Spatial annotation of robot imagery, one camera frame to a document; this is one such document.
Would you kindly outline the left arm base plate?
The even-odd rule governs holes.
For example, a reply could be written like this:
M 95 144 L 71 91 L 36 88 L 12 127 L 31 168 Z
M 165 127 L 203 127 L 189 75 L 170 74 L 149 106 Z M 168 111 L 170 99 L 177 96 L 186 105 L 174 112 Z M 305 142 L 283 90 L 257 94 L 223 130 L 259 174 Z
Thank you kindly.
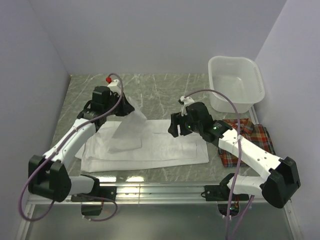
M 95 192 L 78 193 L 71 196 L 72 202 L 101 202 L 105 199 L 115 201 L 117 195 L 116 186 L 100 186 Z

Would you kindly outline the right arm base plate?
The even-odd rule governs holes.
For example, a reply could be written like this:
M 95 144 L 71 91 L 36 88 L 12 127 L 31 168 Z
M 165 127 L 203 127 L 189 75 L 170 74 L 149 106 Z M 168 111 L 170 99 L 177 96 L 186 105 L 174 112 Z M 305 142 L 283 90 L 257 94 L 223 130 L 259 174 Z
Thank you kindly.
M 207 202 L 223 202 L 229 200 L 230 189 L 222 185 L 205 185 L 204 191 L 200 194 Z M 248 201 L 248 194 L 232 194 L 232 201 Z

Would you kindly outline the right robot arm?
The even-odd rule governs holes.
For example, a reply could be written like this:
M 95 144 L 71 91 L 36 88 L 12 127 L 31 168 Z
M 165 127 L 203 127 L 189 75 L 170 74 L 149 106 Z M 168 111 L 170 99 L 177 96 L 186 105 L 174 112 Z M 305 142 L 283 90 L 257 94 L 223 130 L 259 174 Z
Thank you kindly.
M 190 97 L 179 100 L 180 112 L 170 116 L 168 132 L 175 138 L 191 133 L 199 134 L 204 141 L 225 150 L 255 170 L 258 176 L 228 174 L 219 184 L 214 201 L 239 197 L 248 200 L 250 195 L 262 196 L 276 208 L 283 208 L 301 186 L 296 162 L 284 159 L 258 147 L 223 120 L 214 120 L 204 103 Z

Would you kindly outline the white long sleeve shirt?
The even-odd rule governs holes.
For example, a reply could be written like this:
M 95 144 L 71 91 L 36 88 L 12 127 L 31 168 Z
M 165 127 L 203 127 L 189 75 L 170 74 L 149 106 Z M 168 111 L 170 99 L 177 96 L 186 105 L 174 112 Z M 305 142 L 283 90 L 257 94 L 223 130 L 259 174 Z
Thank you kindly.
M 122 121 L 107 121 L 76 153 L 81 170 L 144 170 L 209 162 L 207 143 L 197 134 L 174 138 L 170 120 L 148 120 L 136 101 Z

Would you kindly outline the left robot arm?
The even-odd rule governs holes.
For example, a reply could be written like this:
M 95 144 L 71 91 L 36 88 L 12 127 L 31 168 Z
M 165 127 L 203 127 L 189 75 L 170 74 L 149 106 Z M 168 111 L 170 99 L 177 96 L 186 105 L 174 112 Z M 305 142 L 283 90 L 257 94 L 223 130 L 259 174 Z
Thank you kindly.
M 101 195 L 100 181 L 89 175 L 71 177 L 67 166 L 78 150 L 106 122 L 108 116 L 124 117 L 134 111 L 126 99 L 123 88 L 110 83 L 97 86 L 92 98 L 77 115 L 69 131 L 42 156 L 34 155 L 28 163 L 28 191 L 54 202 L 67 196 L 84 195 L 96 201 Z

